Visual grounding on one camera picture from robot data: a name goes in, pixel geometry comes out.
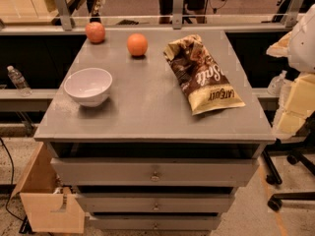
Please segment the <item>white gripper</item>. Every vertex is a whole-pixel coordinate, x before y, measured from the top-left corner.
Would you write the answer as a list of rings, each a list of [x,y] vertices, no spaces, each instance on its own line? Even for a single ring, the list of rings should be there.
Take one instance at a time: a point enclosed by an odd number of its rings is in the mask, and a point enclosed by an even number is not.
[[[283,85],[276,113],[276,133],[295,135],[315,111],[315,4],[279,41],[270,45],[267,55],[286,57],[290,67],[301,73]]]

